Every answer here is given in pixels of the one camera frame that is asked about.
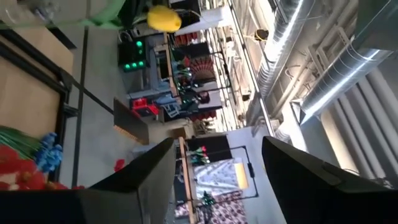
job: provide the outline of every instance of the silver duct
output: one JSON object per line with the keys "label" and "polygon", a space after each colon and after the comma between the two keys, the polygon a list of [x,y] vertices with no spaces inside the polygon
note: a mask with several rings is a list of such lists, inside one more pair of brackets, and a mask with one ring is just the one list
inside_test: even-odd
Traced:
{"label": "silver duct", "polygon": [[300,124],[320,114],[332,101],[349,90],[360,78],[396,50],[395,46],[386,47],[384,50],[375,49],[380,46],[380,39],[375,37],[381,34],[389,40],[390,37],[395,36],[395,33],[391,31],[395,30],[396,26],[398,1],[388,1],[379,7],[380,10],[374,10],[374,14],[369,16],[369,12],[372,12],[372,9],[369,10],[370,7],[374,7],[374,4],[364,2],[359,6],[358,21],[360,22],[357,22],[357,36],[340,52],[303,99]]}
{"label": "silver duct", "polygon": [[304,114],[300,123],[319,115],[332,101],[349,90],[391,53],[390,50],[362,47],[356,49],[352,44],[348,44],[304,98],[301,105]]}
{"label": "silver duct", "polygon": [[[314,4],[315,0],[280,0],[282,8],[275,15],[274,31],[270,33],[264,47],[258,72],[259,89],[263,98],[271,92]],[[255,118],[261,114],[261,107],[255,104],[259,104],[258,100],[253,100],[246,112],[248,126],[253,125]]]}

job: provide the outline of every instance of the metal frame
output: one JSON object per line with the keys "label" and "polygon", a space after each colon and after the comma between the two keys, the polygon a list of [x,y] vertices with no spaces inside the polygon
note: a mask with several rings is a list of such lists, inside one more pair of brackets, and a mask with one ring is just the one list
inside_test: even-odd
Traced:
{"label": "metal frame", "polygon": [[[60,95],[60,103],[58,106],[57,113],[57,122],[55,127],[55,132],[58,134],[56,143],[63,145],[65,139],[65,128],[67,122],[67,116],[65,114],[65,106],[69,103],[70,92],[72,90],[72,85],[77,87],[80,92],[86,94],[93,101],[99,104],[106,111],[113,114],[113,110],[106,106],[100,99],[95,97],[94,94],[89,92],[84,85],[79,84],[73,77],[66,72],[63,68],[56,65],[49,58],[47,58],[42,52],[37,50],[32,44],[28,43],[23,37],[17,34],[12,29],[8,30],[0,30],[0,35],[7,39],[9,42],[14,44],[16,47],[20,48],[24,51],[29,57],[36,60],[38,63],[43,65],[46,69],[52,72],[56,76],[56,80],[52,79],[48,75],[46,75],[43,71],[37,68],[35,65],[32,65],[25,58],[21,57],[18,53],[10,49],[6,44],[0,42],[0,57],[5,58],[10,61],[13,65],[17,66],[21,70],[25,71],[29,75],[32,75],[34,78],[38,79],[42,83],[46,84],[48,87],[56,91]],[[78,112],[81,115],[82,108],[79,108]],[[79,132],[81,126],[76,128],[76,132]],[[49,174],[50,181],[58,181],[60,176],[60,166],[57,169]]]}
{"label": "metal frame", "polygon": [[[186,142],[185,142],[184,149],[188,149],[188,145],[187,145]],[[227,151],[231,151],[231,150],[235,150],[235,149],[244,149],[244,151],[245,151],[245,153],[246,153],[246,157],[247,157],[247,159],[248,159],[248,164],[247,164],[247,165],[248,165],[248,169],[249,169],[249,173],[250,173],[250,178],[252,178],[252,180],[253,180],[254,190],[256,191],[256,193],[255,193],[254,195],[252,195],[252,196],[246,196],[246,197],[237,198],[237,199],[234,199],[234,200],[224,200],[224,201],[216,202],[216,203],[233,202],[233,201],[236,201],[236,200],[244,200],[244,199],[256,198],[256,197],[259,196],[259,192],[258,192],[258,189],[257,189],[256,180],[254,179],[254,178],[256,177],[256,175],[255,175],[255,173],[254,173],[253,166],[252,166],[252,164],[251,164],[251,162],[250,162],[250,158],[249,158],[249,154],[248,154],[248,149],[246,148],[246,146],[231,147],[231,148],[229,148],[229,149],[220,150],[220,151],[213,152],[213,153],[207,153],[207,155],[218,154],[218,153],[227,152]],[[184,157],[184,158],[181,158],[181,159],[185,159],[185,161],[188,162],[188,156],[187,156],[187,157]]]}
{"label": "metal frame", "polygon": [[[186,141],[184,141],[184,149],[185,149],[185,152],[188,151],[187,150],[188,149],[188,144],[187,144]],[[218,153],[222,153],[222,152],[226,152],[226,151],[231,151],[231,150],[234,150],[234,149],[244,149],[244,151],[246,153],[246,157],[248,159],[248,169],[249,169],[249,173],[250,173],[250,178],[252,178],[252,180],[253,180],[254,190],[256,191],[256,193],[254,195],[252,195],[252,196],[246,196],[246,197],[236,198],[236,199],[232,199],[232,200],[224,200],[224,201],[220,201],[220,202],[215,202],[215,204],[220,204],[220,203],[225,203],[225,202],[234,202],[234,201],[237,201],[237,200],[246,200],[246,199],[250,199],[250,198],[257,198],[259,196],[259,192],[258,192],[258,189],[257,189],[256,180],[255,180],[255,176],[256,175],[254,173],[253,166],[252,166],[252,164],[250,162],[250,158],[249,158],[249,154],[248,154],[248,150],[247,150],[246,146],[232,147],[232,148],[221,150],[221,151],[218,151],[218,152],[208,153],[207,155],[218,154]],[[188,156],[185,156],[184,158],[181,158],[181,159],[185,159],[185,161],[188,162]],[[188,185],[190,186],[189,172],[187,173],[187,175],[188,175]],[[183,203],[186,203],[186,202],[189,202],[189,201],[192,202],[194,200],[186,200],[186,201],[183,201]],[[195,211],[197,211],[197,210],[201,211],[201,208],[203,208],[203,207],[206,207],[206,205],[197,205],[197,206],[193,205],[193,209]]]}

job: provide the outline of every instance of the white column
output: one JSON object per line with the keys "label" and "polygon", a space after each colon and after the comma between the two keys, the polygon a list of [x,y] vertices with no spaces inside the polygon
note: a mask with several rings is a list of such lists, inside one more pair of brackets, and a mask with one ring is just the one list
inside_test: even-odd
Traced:
{"label": "white column", "polygon": [[322,113],[321,122],[340,167],[348,172],[354,171],[353,174],[357,175],[359,170],[329,110]]}
{"label": "white column", "polygon": [[189,34],[214,27],[229,26],[232,15],[228,6],[209,9],[201,12],[200,21],[176,31],[175,35]]}

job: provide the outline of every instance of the table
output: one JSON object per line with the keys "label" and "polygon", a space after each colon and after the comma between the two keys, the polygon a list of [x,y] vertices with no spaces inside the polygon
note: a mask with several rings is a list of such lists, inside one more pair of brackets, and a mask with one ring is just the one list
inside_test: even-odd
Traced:
{"label": "table", "polygon": [[184,177],[185,192],[187,194],[187,207],[189,213],[190,224],[195,224],[197,221],[195,201],[198,200],[196,195],[195,187],[195,174],[193,173],[192,163],[190,162],[190,157],[185,153],[185,140],[183,137],[178,138],[178,143],[180,144],[181,160],[182,160],[182,172]]}
{"label": "table", "polygon": [[[7,17],[1,19],[10,24]],[[47,28],[18,28],[14,31],[67,73],[72,73],[73,54]],[[51,79],[56,79],[36,58],[28,56],[1,35],[0,44],[15,51]],[[0,125],[16,128],[35,138],[54,132],[60,95],[4,57],[0,57],[0,69]]]}

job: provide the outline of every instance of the grey floor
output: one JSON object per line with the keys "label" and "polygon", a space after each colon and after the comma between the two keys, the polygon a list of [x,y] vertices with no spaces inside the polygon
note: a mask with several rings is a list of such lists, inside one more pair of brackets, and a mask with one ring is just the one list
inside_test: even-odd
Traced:
{"label": "grey floor", "polygon": [[[73,76],[79,82],[84,28],[73,26],[62,28],[77,46]],[[90,28],[88,34],[85,87],[105,104],[113,107],[113,98],[127,104],[122,74],[117,67],[117,31]],[[78,106],[78,90],[73,89],[70,104]],[[167,137],[169,126],[150,124],[150,141],[160,142]],[[64,143],[64,159],[60,182],[71,186],[73,161],[75,157],[76,118],[67,123]],[[84,97],[81,124],[81,141],[78,185],[90,186],[113,173],[117,159],[128,159],[128,155],[139,144],[113,129],[113,117],[93,100]]]}

